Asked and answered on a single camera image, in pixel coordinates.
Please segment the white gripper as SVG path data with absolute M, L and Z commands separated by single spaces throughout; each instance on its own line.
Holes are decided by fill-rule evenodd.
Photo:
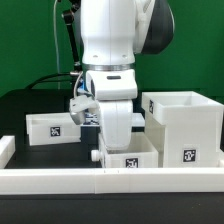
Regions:
M 99 101 L 99 124 L 108 150 L 126 150 L 131 141 L 131 100 Z

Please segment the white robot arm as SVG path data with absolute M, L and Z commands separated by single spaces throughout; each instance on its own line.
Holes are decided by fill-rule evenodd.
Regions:
M 137 97 L 135 56 L 158 54 L 174 36 L 167 0 L 82 0 L 85 84 L 99 108 L 104 146 L 125 150 Z

